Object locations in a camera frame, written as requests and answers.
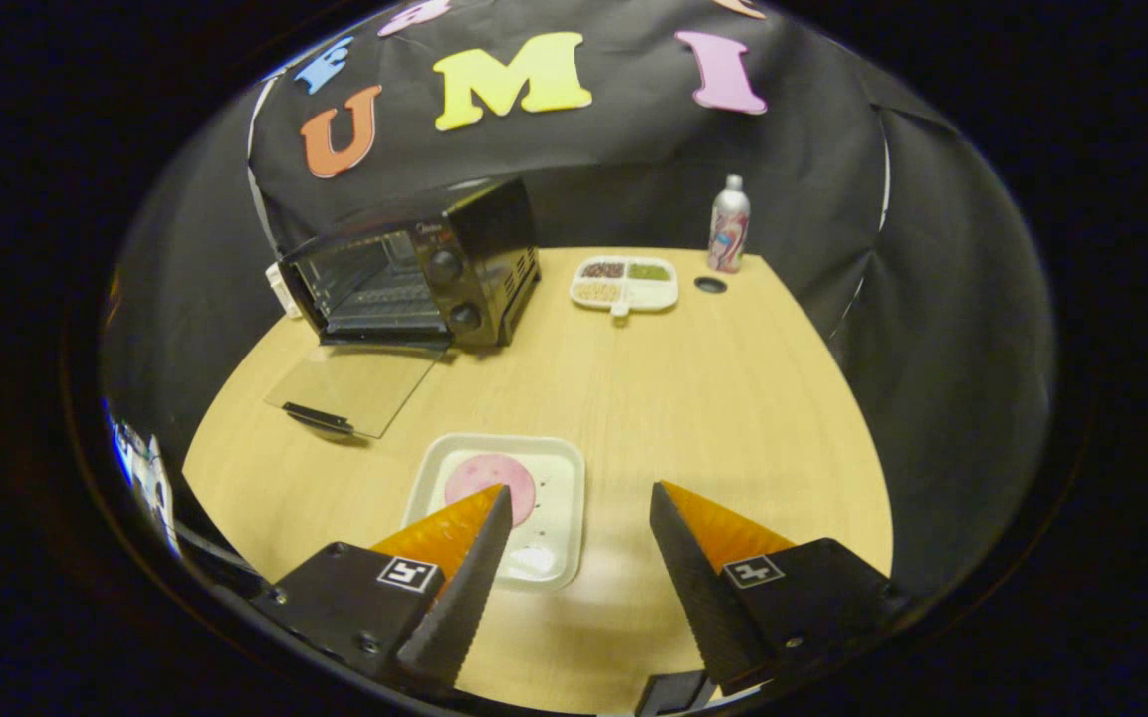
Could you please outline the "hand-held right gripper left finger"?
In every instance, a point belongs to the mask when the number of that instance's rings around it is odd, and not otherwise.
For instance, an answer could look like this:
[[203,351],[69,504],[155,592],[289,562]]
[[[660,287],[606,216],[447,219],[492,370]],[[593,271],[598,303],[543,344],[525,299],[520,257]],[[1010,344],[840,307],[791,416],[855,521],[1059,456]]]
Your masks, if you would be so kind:
[[496,484],[360,548],[332,541],[254,609],[323,657],[395,689],[452,689],[513,528]]

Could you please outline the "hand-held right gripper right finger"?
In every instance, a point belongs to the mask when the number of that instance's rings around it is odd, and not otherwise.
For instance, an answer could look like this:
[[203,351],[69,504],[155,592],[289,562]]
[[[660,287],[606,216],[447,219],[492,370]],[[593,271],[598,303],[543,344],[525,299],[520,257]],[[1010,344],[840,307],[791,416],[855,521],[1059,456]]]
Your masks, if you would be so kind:
[[841,541],[791,541],[668,481],[649,522],[709,679],[797,688],[872,649],[912,598]]

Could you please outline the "pink round ham slice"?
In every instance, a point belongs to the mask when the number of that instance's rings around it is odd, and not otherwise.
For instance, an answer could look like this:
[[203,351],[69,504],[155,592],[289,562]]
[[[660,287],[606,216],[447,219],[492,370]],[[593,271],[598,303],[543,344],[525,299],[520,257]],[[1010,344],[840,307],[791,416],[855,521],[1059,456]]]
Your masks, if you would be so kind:
[[510,490],[513,527],[523,525],[537,507],[537,482],[519,459],[487,453],[470,457],[450,473],[443,489],[443,502],[451,505],[495,485]]

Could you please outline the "white square plate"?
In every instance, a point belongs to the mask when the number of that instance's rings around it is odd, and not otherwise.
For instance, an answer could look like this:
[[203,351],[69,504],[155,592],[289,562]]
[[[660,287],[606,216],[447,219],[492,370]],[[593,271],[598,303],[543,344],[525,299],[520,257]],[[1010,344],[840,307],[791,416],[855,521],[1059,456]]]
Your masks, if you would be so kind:
[[564,589],[577,575],[585,531],[585,459],[568,441],[492,434],[445,434],[422,457],[402,525],[445,508],[447,477],[470,457],[514,457],[537,482],[537,507],[513,527],[496,574],[496,586],[514,592]]

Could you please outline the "black electric oven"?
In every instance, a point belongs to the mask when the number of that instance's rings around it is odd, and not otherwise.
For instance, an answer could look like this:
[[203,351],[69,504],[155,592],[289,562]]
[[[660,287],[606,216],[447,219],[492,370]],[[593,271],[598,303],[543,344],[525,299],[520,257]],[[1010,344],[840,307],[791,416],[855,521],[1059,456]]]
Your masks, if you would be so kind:
[[378,439],[435,364],[509,345],[541,281],[518,177],[362,208],[277,246],[316,345],[265,399],[319,434]]

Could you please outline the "white power strip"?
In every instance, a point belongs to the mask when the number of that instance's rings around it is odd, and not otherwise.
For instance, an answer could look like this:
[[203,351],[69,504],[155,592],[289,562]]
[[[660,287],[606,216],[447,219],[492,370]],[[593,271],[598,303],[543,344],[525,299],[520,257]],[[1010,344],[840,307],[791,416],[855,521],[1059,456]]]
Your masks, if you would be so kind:
[[295,298],[293,298],[290,287],[284,281],[281,268],[279,268],[276,262],[267,265],[265,276],[267,276],[270,290],[276,295],[276,299],[282,307],[284,315],[290,319],[298,319],[302,315],[301,310]]

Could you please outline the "white compartment tray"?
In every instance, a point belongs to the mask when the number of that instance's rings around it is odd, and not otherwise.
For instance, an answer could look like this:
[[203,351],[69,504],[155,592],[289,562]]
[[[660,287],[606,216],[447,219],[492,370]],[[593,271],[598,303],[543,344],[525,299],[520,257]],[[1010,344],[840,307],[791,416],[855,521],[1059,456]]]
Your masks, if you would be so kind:
[[[579,271],[583,265],[594,262],[622,262],[625,263],[625,274],[618,278],[618,280],[608,280],[608,278],[587,278],[579,276]],[[633,263],[645,263],[645,264],[657,264],[665,265],[672,272],[672,280],[668,282],[661,281],[642,281],[642,280],[629,280],[627,276],[627,271],[629,264]],[[678,301],[678,278],[677,271],[675,271],[674,265],[661,258],[657,257],[622,257],[622,255],[596,255],[596,257],[588,258],[577,264],[576,272],[574,272],[573,280],[571,281],[571,287],[579,282],[610,282],[620,283],[622,286],[622,293],[620,293],[620,299],[616,303],[579,303],[574,299],[573,290],[569,288],[571,301],[582,307],[605,310],[611,315],[616,318],[623,318],[633,312],[665,312],[665,310],[670,309]]]

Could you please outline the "silver printed spray bottle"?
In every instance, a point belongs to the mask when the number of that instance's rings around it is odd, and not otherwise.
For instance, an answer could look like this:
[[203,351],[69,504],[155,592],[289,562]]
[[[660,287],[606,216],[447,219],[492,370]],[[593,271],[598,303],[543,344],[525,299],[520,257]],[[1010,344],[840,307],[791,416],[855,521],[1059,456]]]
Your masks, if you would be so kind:
[[747,242],[750,198],[740,176],[727,176],[713,200],[707,237],[707,265],[721,273],[737,273]]

